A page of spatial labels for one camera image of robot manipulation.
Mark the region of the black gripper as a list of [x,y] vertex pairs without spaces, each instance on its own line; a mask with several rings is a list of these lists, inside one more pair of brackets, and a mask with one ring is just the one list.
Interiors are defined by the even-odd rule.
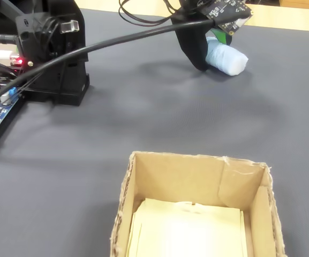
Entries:
[[[202,7],[207,4],[206,0],[179,0],[179,3],[180,8],[178,12],[170,18],[173,25],[209,20],[201,13]],[[187,56],[192,65],[202,72],[207,71],[209,68],[209,64],[206,62],[208,52],[206,33],[213,27],[214,23],[210,22],[208,24],[182,28],[175,31],[183,53]],[[219,42],[231,45],[234,31],[213,28],[213,34]]]

